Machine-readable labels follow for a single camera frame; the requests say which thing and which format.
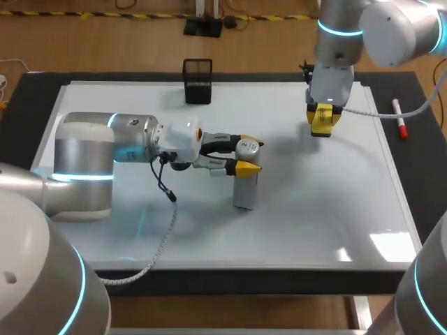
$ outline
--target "whiteboard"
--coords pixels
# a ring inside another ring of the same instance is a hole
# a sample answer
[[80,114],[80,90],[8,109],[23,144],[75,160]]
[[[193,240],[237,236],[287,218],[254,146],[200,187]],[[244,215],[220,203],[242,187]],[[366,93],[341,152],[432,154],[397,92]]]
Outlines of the whiteboard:
[[[420,242],[381,122],[344,113],[332,137],[310,135],[305,83],[213,83],[210,105],[186,105],[183,83],[72,82],[63,87],[34,167],[51,173],[54,131],[69,112],[198,117],[209,133],[262,139],[253,211],[233,208],[231,177],[166,168],[178,219],[158,269],[406,269]],[[376,112],[355,83],[348,107]],[[56,223],[94,269],[141,269],[172,205],[148,164],[114,166],[112,215]]]

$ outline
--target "black pen holder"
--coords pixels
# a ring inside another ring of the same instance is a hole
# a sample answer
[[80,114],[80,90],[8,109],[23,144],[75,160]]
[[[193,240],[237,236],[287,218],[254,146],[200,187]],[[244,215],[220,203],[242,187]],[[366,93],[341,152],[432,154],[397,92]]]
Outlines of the black pen holder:
[[185,59],[182,74],[186,103],[209,105],[211,103],[212,59]]

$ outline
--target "wooden floor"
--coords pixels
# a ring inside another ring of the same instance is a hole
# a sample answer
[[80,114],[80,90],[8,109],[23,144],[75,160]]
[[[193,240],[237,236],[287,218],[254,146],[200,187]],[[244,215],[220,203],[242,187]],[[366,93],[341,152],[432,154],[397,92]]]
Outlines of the wooden floor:
[[[234,0],[233,3],[251,14],[315,14],[314,2],[306,0]],[[2,9],[114,10],[112,0],[17,0],[9,5],[0,4]],[[140,0],[133,10],[194,13],[194,1]],[[224,10],[231,13],[226,6]],[[298,72],[304,59],[314,60],[314,20],[250,22],[244,31],[223,30],[219,39],[183,36],[183,27],[183,20],[0,17],[0,59],[23,59],[35,71],[180,72],[185,58],[212,58],[213,70],[227,73]],[[428,95],[438,61],[436,57],[423,57],[392,70],[415,71]],[[384,71],[375,68],[366,56],[356,70]],[[0,64],[0,73],[8,78],[6,97],[12,93],[22,71],[19,64]],[[447,96],[447,89],[441,92]],[[433,109],[440,119],[438,102]],[[388,299],[371,300],[374,315]],[[347,317],[348,307],[343,297],[113,299],[112,325],[346,329],[352,325]]]

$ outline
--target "metal can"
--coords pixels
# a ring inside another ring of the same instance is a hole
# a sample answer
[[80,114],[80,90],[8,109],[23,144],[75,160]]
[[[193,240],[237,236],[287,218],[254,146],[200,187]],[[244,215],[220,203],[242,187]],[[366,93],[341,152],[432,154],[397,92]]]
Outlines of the metal can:
[[[260,165],[261,147],[257,141],[245,138],[236,145],[236,159]],[[243,209],[253,209],[258,192],[258,174],[252,177],[234,177],[233,206]]]

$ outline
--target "white cable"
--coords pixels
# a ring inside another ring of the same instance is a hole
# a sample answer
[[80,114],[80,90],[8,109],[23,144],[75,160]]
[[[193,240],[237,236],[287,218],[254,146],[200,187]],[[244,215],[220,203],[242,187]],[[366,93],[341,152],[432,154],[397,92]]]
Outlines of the white cable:
[[350,113],[358,114],[358,115],[365,115],[366,117],[378,117],[380,119],[406,119],[407,117],[414,117],[414,116],[422,113],[424,110],[426,110],[433,103],[433,100],[437,97],[439,89],[441,88],[441,85],[446,78],[447,78],[447,70],[444,71],[442,76],[439,78],[439,81],[436,84],[436,86],[434,87],[432,95],[428,98],[428,100],[425,101],[424,104],[422,106],[420,106],[417,110],[414,110],[413,112],[410,112],[410,113],[404,113],[401,115],[374,114],[374,113],[370,113],[370,112],[361,112],[359,110],[352,110],[350,108],[345,108],[345,107],[343,107],[343,110],[350,112]]
[[123,278],[123,279],[100,278],[104,285],[124,285],[124,284],[132,283],[133,281],[137,281],[138,279],[143,277],[149,270],[151,270],[154,267],[157,260],[159,260],[159,258],[161,256],[161,252],[163,251],[164,247],[166,246],[166,243],[168,242],[169,237],[171,236],[171,234],[174,230],[175,223],[177,222],[177,202],[172,202],[172,204],[173,204],[173,217],[170,220],[170,225],[168,227],[168,231],[166,232],[166,234],[163,238],[163,241],[161,242],[159,248],[157,249],[154,257],[147,264],[147,266],[132,277]]
[[5,96],[5,89],[8,86],[8,80],[4,77],[5,80],[0,84],[0,103],[7,103],[7,101],[3,101],[3,97]]
[[0,63],[6,63],[6,62],[9,62],[9,61],[18,61],[19,63],[22,63],[22,65],[25,68],[25,70],[27,70],[28,72],[31,72],[31,70],[29,70],[28,65],[26,65],[25,62],[23,60],[21,60],[21,59],[16,59],[16,58],[13,58],[13,59],[0,59]]
[[[31,72],[31,70],[29,70],[28,65],[26,65],[26,63],[21,60],[21,59],[0,59],[0,63],[6,63],[6,62],[10,62],[10,61],[18,61],[19,63],[22,63],[23,67],[25,68],[25,70],[27,70],[28,72]],[[3,98],[5,96],[5,90],[6,90],[6,86],[8,85],[8,80],[5,77],[5,81],[4,84],[0,87],[0,103],[7,103],[7,101],[3,101]]]

